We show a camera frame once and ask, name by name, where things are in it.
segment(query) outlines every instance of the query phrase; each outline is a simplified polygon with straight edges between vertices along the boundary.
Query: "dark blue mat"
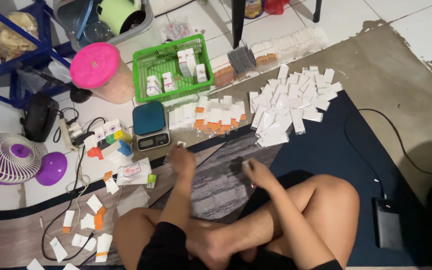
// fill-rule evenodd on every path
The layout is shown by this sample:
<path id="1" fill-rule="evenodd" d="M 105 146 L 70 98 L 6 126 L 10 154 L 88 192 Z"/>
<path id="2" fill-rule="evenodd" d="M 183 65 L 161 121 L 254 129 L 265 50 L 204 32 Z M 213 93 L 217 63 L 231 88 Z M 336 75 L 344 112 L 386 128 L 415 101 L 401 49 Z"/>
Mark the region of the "dark blue mat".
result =
<path id="1" fill-rule="evenodd" d="M 271 171 L 276 177 L 294 170 L 329 174 L 347 180 L 356 188 L 360 198 L 359 224 L 348 266 L 430 265 L 429 252 L 424 250 L 423 206 L 361 114 L 355 112 L 357 109 L 348 95 L 344 91 L 338 94 L 321 123 L 304 120 L 307 133 L 289 135 L 289 143 L 276 156 Z M 343 124 L 350 114 L 347 135 L 379 175 L 388 199 L 394 200 L 399 208 L 406 252 L 380 249 L 375 244 L 371 199 L 380 196 L 380 187 L 374 181 L 374 173 L 345 137 Z"/>

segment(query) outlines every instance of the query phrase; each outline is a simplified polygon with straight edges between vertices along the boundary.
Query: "chair leg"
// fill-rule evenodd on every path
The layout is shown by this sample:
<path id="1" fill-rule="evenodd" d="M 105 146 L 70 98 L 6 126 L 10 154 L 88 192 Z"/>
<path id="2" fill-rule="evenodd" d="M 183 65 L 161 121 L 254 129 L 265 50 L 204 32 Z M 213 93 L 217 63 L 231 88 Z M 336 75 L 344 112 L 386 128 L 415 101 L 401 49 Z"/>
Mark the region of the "chair leg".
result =
<path id="1" fill-rule="evenodd" d="M 243 35 L 246 1 L 231 0 L 231 6 L 233 15 L 233 49 L 236 49 L 240 45 L 240 40 Z"/>
<path id="2" fill-rule="evenodd" d="M 323 0 L 316 0 L 316 10 L 314 12 L 314 15 L 312 17 L 312 21 L 314 23 L 319 22 L 319 17 L 321 15 L 321 3 L 323 2 Z"/>

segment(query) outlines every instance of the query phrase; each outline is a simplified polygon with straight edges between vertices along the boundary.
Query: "green container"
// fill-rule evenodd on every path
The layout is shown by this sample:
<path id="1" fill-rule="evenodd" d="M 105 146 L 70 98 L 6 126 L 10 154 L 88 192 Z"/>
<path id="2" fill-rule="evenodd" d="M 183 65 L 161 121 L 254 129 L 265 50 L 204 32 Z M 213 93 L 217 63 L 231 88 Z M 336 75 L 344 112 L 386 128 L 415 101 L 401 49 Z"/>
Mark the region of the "green container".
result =
<path id="1" fill-rule="evenodd" d="M 206 76 L 205 83 L 198 83 L 198 78 L 183 77 L 178 61 L 178 51 L 193 48 L 196 64 L 204 64 Z M 151 48 L 137 51 L 133 54 L 132 72 L 134 76 L 134 89 L 138 102 L 171 101 L 199 92 L 208 91 L 214 81 L 213 71 L 209 64 L 205 38 L 202 34 L 195 34 L 173 42 L 161 44 Z M 163 73 L 171 72 L 177 89 L 159 95 L 148 96 L 146 94 L 148 76 L 156 76 L 163 83 Z"/>

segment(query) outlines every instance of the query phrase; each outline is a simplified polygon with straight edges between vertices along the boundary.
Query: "purple fan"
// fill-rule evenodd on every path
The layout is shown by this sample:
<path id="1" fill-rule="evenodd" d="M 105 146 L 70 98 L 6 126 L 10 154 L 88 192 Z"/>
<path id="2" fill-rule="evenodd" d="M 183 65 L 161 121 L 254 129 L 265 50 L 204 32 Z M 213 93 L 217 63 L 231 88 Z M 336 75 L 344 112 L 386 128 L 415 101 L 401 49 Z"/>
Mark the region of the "purple fan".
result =
<path id="1" fill-rule="evenodd" d="M 45 186 L 61 180 L 68 161 L 59 152 L 41 158 L 36 146 L 27 138 L 0 132 L 0 185 L 15 185 L 36 177 Z"/>

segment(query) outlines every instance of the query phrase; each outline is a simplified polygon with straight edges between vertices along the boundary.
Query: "fan grille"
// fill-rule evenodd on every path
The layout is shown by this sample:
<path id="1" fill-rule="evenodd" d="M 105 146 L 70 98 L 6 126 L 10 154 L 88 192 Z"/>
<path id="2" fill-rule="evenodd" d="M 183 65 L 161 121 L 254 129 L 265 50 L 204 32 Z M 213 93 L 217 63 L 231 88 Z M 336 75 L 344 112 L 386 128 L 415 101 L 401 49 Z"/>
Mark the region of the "fan grille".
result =
<path id="1" fill-rule="evenodd" d="M 20 144 L 29 150 L 26 157 L 17 157 L 11 146 Z M 36 146 L 27 138 L 0 132 L 0 183 L 17 184 L 33 178 L 41 167 L 41 156 Z"/>

